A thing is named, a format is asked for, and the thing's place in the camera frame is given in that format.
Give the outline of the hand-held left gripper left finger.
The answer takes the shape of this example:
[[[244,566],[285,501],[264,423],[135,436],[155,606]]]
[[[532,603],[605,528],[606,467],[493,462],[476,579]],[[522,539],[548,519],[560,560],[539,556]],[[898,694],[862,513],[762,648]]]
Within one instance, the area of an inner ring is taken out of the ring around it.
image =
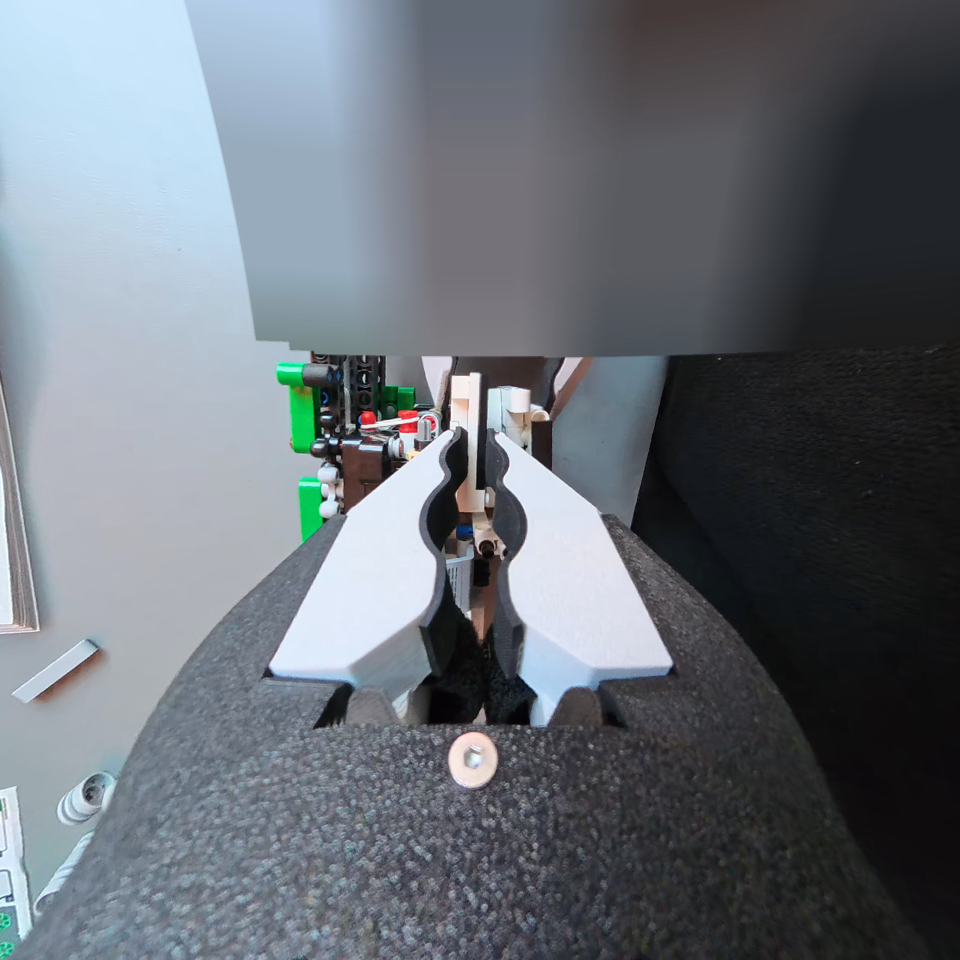
[[[480,655],[458,651],[472,624],[454,601],[443,553],[460,519],[467,444],[462,429],[443,433],[349,511],[271,677],[378,688],[388,702],[434,678],[431,719],[470,724],[480,712]]]

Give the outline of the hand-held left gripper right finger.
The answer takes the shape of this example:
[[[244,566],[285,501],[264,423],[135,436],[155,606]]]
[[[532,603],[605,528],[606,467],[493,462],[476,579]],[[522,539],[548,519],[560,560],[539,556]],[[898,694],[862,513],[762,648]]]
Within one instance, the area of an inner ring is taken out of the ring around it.
[[[572,688],[666,677],[675,663],[599,511],[503,433],[488,432],[494,529],[506,545],[492,652],[547,726]]]

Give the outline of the lego truck model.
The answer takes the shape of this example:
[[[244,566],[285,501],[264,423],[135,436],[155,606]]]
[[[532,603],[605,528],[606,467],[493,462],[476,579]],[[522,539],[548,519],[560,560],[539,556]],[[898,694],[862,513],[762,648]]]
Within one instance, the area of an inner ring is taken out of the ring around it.
[[[396,475],[450,425],[469,440],[468,477],[458,502],[460,520],[445,548],[454,598],[480,640],[494,617],[490,585],[504,555],[494,532],[496,495],[485,473],[486,431],[492,428],[551,467],[554,379],[548,373],[547,405],[528,389],[490,387],[478,360],[426,356],[429,395],[389,384],[384,356],[319,355],[309,361],[283,361],[276,368],[288,390],[291,446],[317,460],[316,476],[299,484],[302,539]]]

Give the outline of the grey lego beam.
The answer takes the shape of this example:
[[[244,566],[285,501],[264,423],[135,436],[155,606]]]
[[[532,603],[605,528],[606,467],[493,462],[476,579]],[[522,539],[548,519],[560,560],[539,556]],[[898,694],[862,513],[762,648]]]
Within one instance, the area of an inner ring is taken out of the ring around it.
[[[83,640],[68,649],[66,654],[61,655],[40,672],[24,681],[12,695],[15,700],[24,704],[36,701],[100,652],[101,648],[98,644],[92,640]]]

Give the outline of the lego instruction booklet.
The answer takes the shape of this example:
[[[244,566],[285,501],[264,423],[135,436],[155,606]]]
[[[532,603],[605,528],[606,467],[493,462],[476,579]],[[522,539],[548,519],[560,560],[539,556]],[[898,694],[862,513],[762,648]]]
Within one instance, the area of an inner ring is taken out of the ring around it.
[[[2,633],[40,630],[36,597],[15,449],[2,392]]]

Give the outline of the white cylindrical Lego connector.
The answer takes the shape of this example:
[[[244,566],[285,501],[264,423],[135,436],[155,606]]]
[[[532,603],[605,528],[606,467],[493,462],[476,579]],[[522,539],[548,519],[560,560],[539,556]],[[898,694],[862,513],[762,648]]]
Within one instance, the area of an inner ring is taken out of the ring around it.
[[[112,799],[117,785],[115,776],[108,772],[98,772],[74,787],[59,801],[56,816],[61,824],[78,827],[92,821],[104,812]],[[76,870],[93,839],[93,831],[86,832],[62,865],[54,872],[52,879],[43,889],[34,904],[34,913],[39,917],[50,907],[54,896],[61,892],[67,879]]]

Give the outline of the green and white sticker sheet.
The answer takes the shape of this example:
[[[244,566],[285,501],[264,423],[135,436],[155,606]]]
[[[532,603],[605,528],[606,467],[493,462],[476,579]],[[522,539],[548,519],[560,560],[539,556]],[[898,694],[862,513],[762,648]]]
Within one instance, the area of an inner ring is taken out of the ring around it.
[[[18,787],[2,790],[2,958],[32,928],[32,902],[21,830]]]

